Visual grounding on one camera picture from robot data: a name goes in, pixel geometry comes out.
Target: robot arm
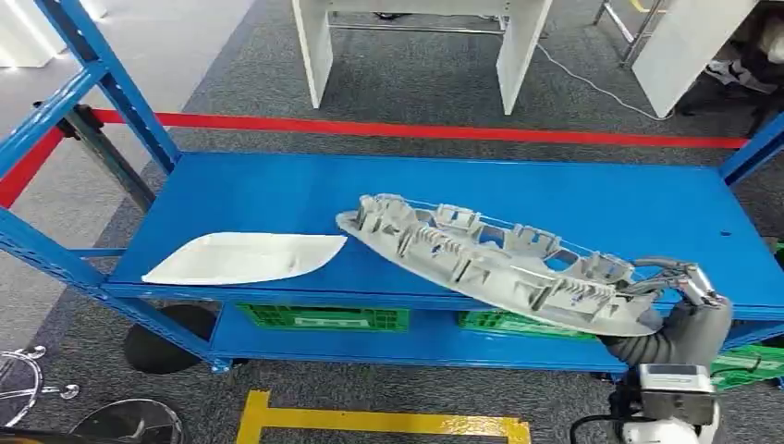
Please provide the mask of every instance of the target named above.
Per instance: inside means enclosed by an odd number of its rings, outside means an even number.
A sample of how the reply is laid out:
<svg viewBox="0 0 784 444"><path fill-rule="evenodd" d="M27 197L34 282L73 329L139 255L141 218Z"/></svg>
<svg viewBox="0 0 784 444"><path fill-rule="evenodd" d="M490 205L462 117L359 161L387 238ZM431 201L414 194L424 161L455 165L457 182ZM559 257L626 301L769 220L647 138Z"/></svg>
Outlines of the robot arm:
<svg viewBox="0 0 784 444"><path fill-rule="evenodd" d="M711 444L719 408L709 368L729 333L732 305L695 264L658 257L635 264L660 266L662 271L625 291L674 289L682 300L652 335L600 337L631 370L610 396L611 415L575 422L572 444L579 426L600 419L616 421L619 438L626 444Z"/></svg>

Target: cable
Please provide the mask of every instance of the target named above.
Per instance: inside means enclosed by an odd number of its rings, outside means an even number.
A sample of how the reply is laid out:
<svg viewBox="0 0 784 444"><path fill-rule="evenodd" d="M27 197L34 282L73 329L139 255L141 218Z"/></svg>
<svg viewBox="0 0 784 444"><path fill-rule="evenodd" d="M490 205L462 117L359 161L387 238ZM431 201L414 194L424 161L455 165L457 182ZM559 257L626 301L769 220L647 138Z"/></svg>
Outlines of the cable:
<svg viewBox="0 0 784 444"><path fill-rule="evenodd" d="M746 367L722 368L721 370L716 370L715 372L711 373L711 377L716 376L716 375L721 375L722 373L736 372L736 371L743 371L743 372L748 372L748 373L754 373L754 372L757 371L757 369L759 368L759 364L761 364L761 363L762 363L762 356L761 355L757 355L757 360L754 363L754 365L752 366L752 368L746 368Z"/></svg>
<svg viewBox="0 0 784 444"><path fill-rule="evenodd" d="M536 47L537 47L537 48L539 48L539 50L540 50L540 51L542 51L542 53L545 55L545 57L547 57L547 60L549 60L550 62L552 62L552 63L553 63L554 65L556 65L557 67L559 67L559 68L563 69L563 70L564 70L564 72L566 72L566 73L567 73L567 74L568 74L570 77L572 77L572 78L574 78L574 79L577 79L577 80L582 80L582 81L584 81L585 83L588 83L588 84L591 86L591 88L594 88L595 90L599 91L600 93L602 93L602 94L606 94L606 95L609 95L610 97L612 97L613 99L615 99L615 101L616 101L616 102L618 102L618 103L619 103L619 105L621 105L621 106L623 106L623 107L625 107L625 108L629 108L629 109L630 109L630 110L632 110L632 111L636 111L637 113L640 113L640 114L642 114L642 115L643 115L643 116L645 116L645 117L648 117L648 118L650 118L650 119L652 119L652 120L656 120L656 121L659 121L659 122L661 122L661 121L664 121L664 120L667 120L667 119L669 119L669 118L671 118L671 117L673 117L673 116L674 116L674 113L669 113L669 114L668 114L668 115L666 115L665 117L657 117L657 116L654 116L654 115L652 115L652 114L648 114L648 113L646 113L645 111L643 111L643 110L642 110L642 109L640 109L640 108L634 107L634 106L632 106L632 105L628 105L626 102L624 102L624 101L620 100L620 98L619 98L618 96L616 96L614 93L612 93L612 92L610 92L610 91L607 91L607 90L603 90L603 89L599 88L598 86L596 86L596 84L595 84L595 83L593 83L592 81L590 81L590 80L586 79L585 77L583 77L583 76L578 76L577 74L575 74L575 73L571 72L571 70L570 70L569 68L566 68L566 67L565 67L565 66L564 66L564 65L563 65L561 62L559 62L559 61L557 61L555 58L553 58L553 57L550 55L550 53L548 53L548 52L547 52L547 50L546 50L546 49L545 49L545 48L544 48L544 47L543 47L543 46L542 46L540 43L537 43L537 44L536 44Z"/></svg>

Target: chrome chair base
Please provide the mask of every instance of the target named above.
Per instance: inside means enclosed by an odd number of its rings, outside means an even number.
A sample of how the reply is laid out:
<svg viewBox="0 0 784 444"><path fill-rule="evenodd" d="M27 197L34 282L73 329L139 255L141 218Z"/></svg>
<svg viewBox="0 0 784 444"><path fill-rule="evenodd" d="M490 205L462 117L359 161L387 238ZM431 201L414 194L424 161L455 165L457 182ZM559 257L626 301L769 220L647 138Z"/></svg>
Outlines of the chrome chair base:
<svg viewBox="0 0 784 444"><path fill-rule="evenodd" d="M153 400L113 402L73 427L72 435L86 438L121 439L138 444L184 444L179 416L167 405Z"/></svg>

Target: black cable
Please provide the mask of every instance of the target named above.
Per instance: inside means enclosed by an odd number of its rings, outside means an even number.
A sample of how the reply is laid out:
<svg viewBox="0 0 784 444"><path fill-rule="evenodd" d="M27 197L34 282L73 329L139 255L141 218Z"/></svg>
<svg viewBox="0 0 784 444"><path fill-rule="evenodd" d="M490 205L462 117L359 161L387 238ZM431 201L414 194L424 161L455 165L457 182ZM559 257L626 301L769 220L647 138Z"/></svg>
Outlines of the black cable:
<svg viewBox="0 0 784 444"><path fill-rule="evenodd" d="M716 370L715 372L711 373L711 377L716 376L716 375L721 375L722 373L735 372L735 371L741 371L741 370L744 371L744 372L748 372L748 373L754 373L754 372L757 371L757 368L759 368L759 364L761 364L761 363L762 363L762 356L757 355L757 361L754 363L752 368L746 368L746 367L722 368L721 370Z"/></svg>
<svg viewBox="0 0 784 444"><path fill-rule="evenodd" d="M592 423L594 421L624 421L627 423L652 423L655 421L655 419L643 418L641 416L630 416L626 418L619 418L612 414L592 414L580 418L577 421L571 423L571 427L569 429L569 443L577 444L577 429L584 424Z"/></svg>

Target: blue metal post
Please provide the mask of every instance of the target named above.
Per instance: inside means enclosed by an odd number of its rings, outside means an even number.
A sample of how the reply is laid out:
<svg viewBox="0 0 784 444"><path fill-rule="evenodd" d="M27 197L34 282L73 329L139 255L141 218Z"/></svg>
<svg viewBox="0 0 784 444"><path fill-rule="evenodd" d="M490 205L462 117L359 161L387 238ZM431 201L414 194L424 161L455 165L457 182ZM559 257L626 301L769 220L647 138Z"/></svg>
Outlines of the blue metal post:
<svg viewBox="0 0 784 444"><path fill-rule="evenodd" d="M727 185L732 185L778 154L784 147L784 113L779 114L718 168Z"/></svg>
<svg viewBox="0 0 784 444"><path fill-rule="evenodd" d="M98 62L90 62L62 88L35 109L8 137L0 142L0 178L32 148L41 137L71 111L90 88L106 73Z"/></svg>
<svg viewBox="0 0 784 444"><path fill-rule="evenodd" d="M181 156L174 142L142 97L128 72L79 0L35 0L79 61L100 60L108 74L99 83L106 97L144 143L155 162L171 173Z"/></svg>
<svg viewBox="0 0 784 444"><path fill-rule="evenodd" d="M750 322L733 327L724 342L722 350L730 350L743 345L753 344L763 339L784 334L784 323L777 321Z"/></svg>
<svg viewBox="0 0 784 444"><path fill-rule="evenodd" d="M5 208L0 208L0 249L114 308L131 322L144 326L210 363L214 371L228 370L230 361L214 358L204 339L161 314L147 302L119 299L101 289L101 283L105 280L104 274Z"/></svg>
<svg viewBox="0 0 784 444"><path fill-rule="evenodd" d="M76 254L5 208L0 208L0 249L80 290L92 292L105 279Z"/></svg>

